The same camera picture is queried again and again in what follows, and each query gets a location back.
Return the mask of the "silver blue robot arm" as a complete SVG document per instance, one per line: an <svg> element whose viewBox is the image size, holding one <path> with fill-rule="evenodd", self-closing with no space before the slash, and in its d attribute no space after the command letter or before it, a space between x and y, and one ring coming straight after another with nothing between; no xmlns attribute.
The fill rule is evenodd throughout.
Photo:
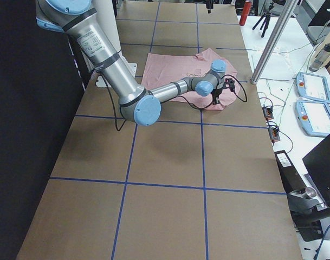
<svg viewBox="0 0 330 260"><path fill-rule="evenodd" d="M137 83L128 66L103 31L98 20L101 10L93 1L36 1L37 25L71 36L119 97L119 110L125 120L142 126L154 124L161 104L187 92L212 95L217 103L224 89L234 91L235 80L226 74L226 63L215 60L203 77L185 77L147 90Z"/></svg>

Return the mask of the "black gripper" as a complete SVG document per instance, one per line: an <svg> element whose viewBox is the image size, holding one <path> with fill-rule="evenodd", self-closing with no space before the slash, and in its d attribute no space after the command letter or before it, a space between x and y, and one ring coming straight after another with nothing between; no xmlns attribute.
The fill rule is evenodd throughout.
<svg viewBox="0 0 330 260"><path fill-rule="evenodd" d="M231 92L235 92L235 81L232 78L223 79L222 83L219 83L216 88L213 89L212 94L212 104L219 104L219 95L221 95L222 91L225 89L229 89Z"/></svg>
<svg viewBox="0 0 330 260"><path fill-rule="evenodd" d="M208 13L211 13L211 9L213 8L213 0L206 0L205 1L206 8L208 9Z"/></svg>

